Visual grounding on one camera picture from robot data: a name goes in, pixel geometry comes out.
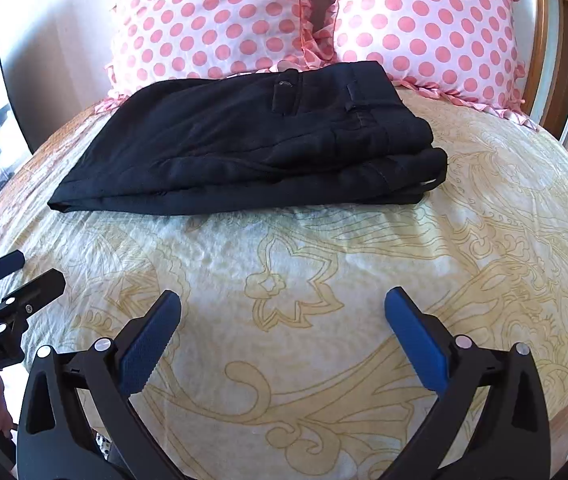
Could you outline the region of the black pants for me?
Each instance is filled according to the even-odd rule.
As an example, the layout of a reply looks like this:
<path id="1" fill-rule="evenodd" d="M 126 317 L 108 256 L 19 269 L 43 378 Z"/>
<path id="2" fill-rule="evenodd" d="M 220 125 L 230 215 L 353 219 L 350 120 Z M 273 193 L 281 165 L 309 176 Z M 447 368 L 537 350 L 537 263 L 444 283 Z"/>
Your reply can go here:
<path id="1" fill-rule="evenodd" d="M 447 171 L 428 122 L 379 64 L 338 63 L 151 84 L 110 117 L 49 205 L 158 216 L 404 205 Z"/>

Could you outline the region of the cream patterned bedspread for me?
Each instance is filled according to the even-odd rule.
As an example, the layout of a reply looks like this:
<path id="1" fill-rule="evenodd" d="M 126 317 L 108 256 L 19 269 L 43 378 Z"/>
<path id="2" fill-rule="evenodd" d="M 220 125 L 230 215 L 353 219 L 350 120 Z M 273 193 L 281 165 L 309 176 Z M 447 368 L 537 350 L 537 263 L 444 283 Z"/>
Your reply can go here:
<path id="1" fill-rule="evenodd" d="M 550 414 L 568 405 L 568 153 L 543 130 L 402 90 L 448 153 L 414 206 L 194 217 L 61 214 L 48 203 L 105 124 L 81 113 L 0 194 L 0 256 L 66 289 L 26 356 L 88 348 L 166 289 L 177 333 L 135 410 L 198 479 L 372 479 L 433 404 L 384 317 L 387 291 L 480 346 L 528 344 Z"/>

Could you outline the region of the left pink polka dot pillow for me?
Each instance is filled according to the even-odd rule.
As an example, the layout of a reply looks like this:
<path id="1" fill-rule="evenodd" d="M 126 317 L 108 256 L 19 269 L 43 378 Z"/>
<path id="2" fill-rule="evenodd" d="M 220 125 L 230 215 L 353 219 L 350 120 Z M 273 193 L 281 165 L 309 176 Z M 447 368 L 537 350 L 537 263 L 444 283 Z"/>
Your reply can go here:
<path id="1" fill-rule="evenodd" d="M 316 70 L 331 58 L 314 0 L 112 0 L 107 74 L 121 101 L 167 79 Z"/>

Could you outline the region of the pink polka dot pillow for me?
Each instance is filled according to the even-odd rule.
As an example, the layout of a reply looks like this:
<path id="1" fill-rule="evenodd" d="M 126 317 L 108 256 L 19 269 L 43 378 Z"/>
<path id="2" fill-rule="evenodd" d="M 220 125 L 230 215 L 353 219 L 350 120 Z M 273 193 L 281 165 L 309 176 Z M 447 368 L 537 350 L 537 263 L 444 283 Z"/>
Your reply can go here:
<path id="1" fill-rule="evenodd" d="M 336 0 L 328 51 L 336 62 L 378 63 L 389 79 L 530 125 L 518 79 L 517 0 Z"/>
<path id="2" fill-rule="evenodd" d="M 314 0 L 112 0 L 107 74 L 121 101 L 167 79 L 316 70 L 331 58 Z"/>

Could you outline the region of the right pink polka dot pillow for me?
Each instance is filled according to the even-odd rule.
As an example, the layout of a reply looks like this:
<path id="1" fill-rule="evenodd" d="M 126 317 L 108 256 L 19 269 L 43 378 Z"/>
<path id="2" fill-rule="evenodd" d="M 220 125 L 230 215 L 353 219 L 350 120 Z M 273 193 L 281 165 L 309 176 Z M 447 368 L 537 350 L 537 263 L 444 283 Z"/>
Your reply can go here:
<path id="1" fill-rule="evenodd" d="M 518 79 L 517 0 L 336 0 L 328 51 L 336 62 L 378 63 L 389 79 L 530 125 Z"/>

